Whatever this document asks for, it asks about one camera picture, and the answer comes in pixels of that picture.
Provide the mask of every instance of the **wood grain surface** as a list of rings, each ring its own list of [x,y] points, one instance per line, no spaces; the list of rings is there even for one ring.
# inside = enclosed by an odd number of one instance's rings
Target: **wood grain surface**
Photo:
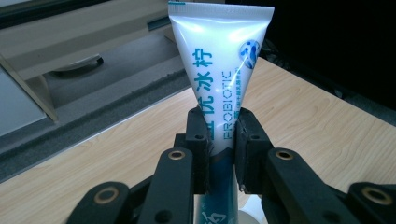
[[[192,90],[176,94],[0,185],[1,223],[64,223],[92,187],[133,186],[184,133]],[[297,151],[325,183],[396,183],[396,128],[260,59],[243,107],[275,147]],[[247,196],[240,194],[243,204]]]

